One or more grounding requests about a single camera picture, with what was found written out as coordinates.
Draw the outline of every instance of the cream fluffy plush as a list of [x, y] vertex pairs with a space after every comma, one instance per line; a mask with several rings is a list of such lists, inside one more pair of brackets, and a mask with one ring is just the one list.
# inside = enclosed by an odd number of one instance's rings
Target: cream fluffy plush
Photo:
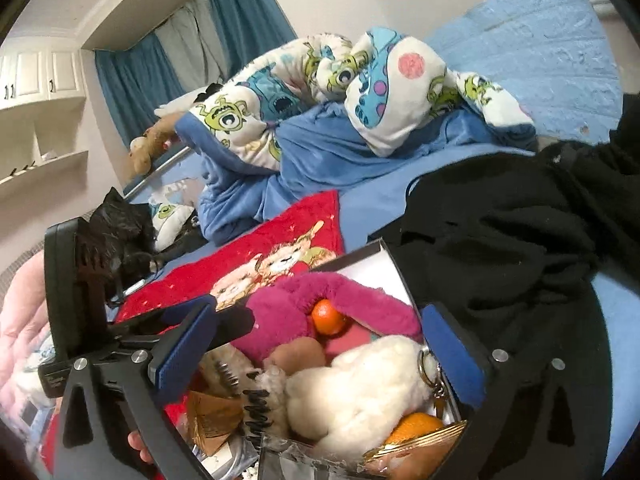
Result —
[[[380, 446], [404, 415], [431, 396], [418, 372], [419, 351], [411, 339], [390, 335], [339, 355], [331, 367], [291, 376], [286, 385], [291, 429], [340, 460]], [[435, 361], [425, 365], [435, 377]]]

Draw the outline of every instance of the tangerine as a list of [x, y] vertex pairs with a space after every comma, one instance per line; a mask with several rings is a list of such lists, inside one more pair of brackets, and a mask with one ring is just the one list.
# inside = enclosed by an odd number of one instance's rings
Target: tangerine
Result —
[[427, 415], [427, 413], [417, 412], [400, 419], [396, 428], [391, 432], [386, 444], [401, 444], [417, 436], [423, 436], [432, 431], [444, 427], [437, 416]]
[[329, 300], [320, 300], [311, 311], [311, 319], [319, 334], [336, 335], [347, 325], [347, 318]]

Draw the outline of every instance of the wall shelf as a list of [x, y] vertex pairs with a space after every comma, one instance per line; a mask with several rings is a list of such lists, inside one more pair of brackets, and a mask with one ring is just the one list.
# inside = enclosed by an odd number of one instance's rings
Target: wall shelf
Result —
[[46, 179], [47, 177], [52, 178], [56, 173], [79, 168], [83, 165], [86, 167], [88, 153], [87, 150], [67, 153], [66, 155], [42, 162], [32, 168], [27, 168], [24, 171], [17, 171], [13, 176], [8, 176], [0, 180], [0, 202], [9, 195], [25, 189], [28, 190], [39, 180]]

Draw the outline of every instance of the screw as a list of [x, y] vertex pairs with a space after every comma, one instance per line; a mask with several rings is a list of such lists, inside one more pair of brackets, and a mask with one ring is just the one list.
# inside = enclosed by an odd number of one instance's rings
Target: screw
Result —
[[556, 370], [564, 370], [564, 368], [566, 367], [564, 361], [562, 361], [562, 359], [558, 357], [556, 357], [555, 359], [551, 359], [551, 365]]
[[136, 350], [135, 352], [133, 352], [133, 354], [131, 354], [131, 360], [135, 363], [143, 363], [144, 361], [146, 361], [146, 358], [149, 356], [149, 354], [146, 352], [146, 350]]
[[501, 348], [496, 348], [493, 352], [491, 352], [491, 357], [499, 363], [505, 363], [509, 360], [509, 354], [502, 350]]
[[84, 357], [76, 359], [76, 361], [74, 362], [74, 368], [78, 371], [84, 370], [88, 362], [89, 361], [87, 361]]

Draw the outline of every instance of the small orange fruit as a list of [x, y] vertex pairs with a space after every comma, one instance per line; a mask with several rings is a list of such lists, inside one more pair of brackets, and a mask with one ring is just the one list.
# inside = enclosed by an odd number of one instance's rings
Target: small orange fruit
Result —
[[405, 440], [423, 436], [431, 431], [439, 430], [444, 427], [437, 416], [427, 415], [426, 413], [412, 413], [400, 419], [396, 428], [391, 432], [389, 438], [385, 440], [386, 444], [400, 444]]
[[347, 318], [335, 310], [329, 300], [320, 300], [314, 305], [311, 319], [322, 335], [336, 335], [347, 325]]

